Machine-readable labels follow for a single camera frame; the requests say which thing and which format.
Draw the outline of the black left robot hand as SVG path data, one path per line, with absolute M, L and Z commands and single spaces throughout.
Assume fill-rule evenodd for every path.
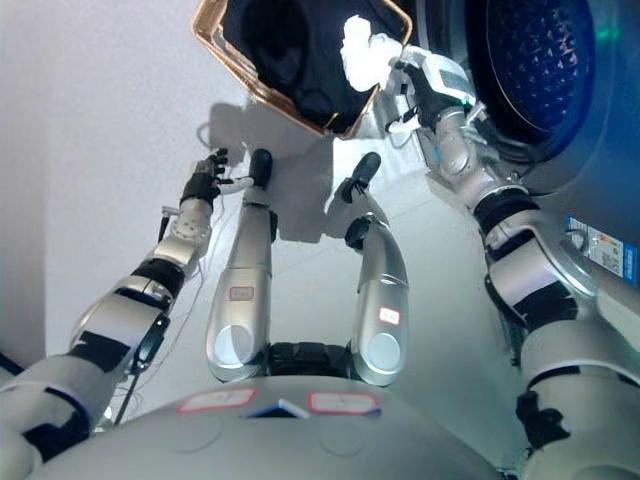
M 228 165 L 227 155 L 226 148 L 218 148 L 195 163 L 191 177 L 183 189 L 180 203 L 196 199 L 212 206 L 219 196 L 235 194 L 254 185 L 254 179 L 251 176 L 235 178 L 224 176 Z

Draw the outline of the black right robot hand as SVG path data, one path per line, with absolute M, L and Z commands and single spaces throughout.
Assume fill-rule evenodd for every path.
M 477 102 L 465 70 L 453 59 L 415 45 L 407 45 L 394 69 L 404 73 L 413 88 L 414 105 L 386 125 L 388 133 L 435 128 L 439 115 L 452 107 L 463 111 Z

